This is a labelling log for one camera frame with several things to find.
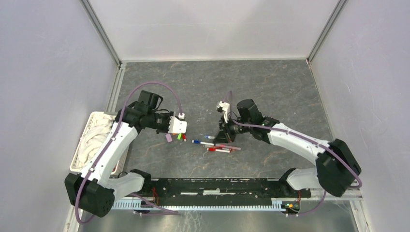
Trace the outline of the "clear cap blue pen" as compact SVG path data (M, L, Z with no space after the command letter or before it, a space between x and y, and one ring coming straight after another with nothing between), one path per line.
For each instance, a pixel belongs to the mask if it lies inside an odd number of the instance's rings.
M215 137L215 136L206 135L205 138L210 139L210 140L214 140L216 137Z

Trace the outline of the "pink highlighter cap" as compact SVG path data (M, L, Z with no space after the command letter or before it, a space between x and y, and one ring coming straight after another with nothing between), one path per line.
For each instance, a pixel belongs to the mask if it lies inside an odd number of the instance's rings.
M169 133L167 133L167 134L165 135L165 138L166 138L166 140L167 140L168 143L171 143L171 142L173 141L172 135L169 134Z

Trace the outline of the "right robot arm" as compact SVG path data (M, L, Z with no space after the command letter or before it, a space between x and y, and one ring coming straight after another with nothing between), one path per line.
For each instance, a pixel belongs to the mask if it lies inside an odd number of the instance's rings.
M284 173L279 184L283 196L292 197L299 190L315 188L341 197L347 189L362 187L361 167L343 140L327 141L293 130L263 115L252 99L242 100L236 107L239 116L233 119L230 104L218 102L216 110L222 116L215 143L232 143L237 135L249 133L256 140L285 148L314 165L307 169L291 168Z

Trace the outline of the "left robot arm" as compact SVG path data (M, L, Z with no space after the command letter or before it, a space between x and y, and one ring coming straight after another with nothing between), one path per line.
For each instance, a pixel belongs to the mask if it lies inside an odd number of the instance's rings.
M134 169L122 177L111 178L111 173L141 130L168 132L174 113L158 113L162 101L163 97L158 94L141 91L138 100L118 111L108 137L93 159L78 174L67 175L64 184L76 211L82 209L102 218L115 201L132 193L140 197L151 193L150 174Z

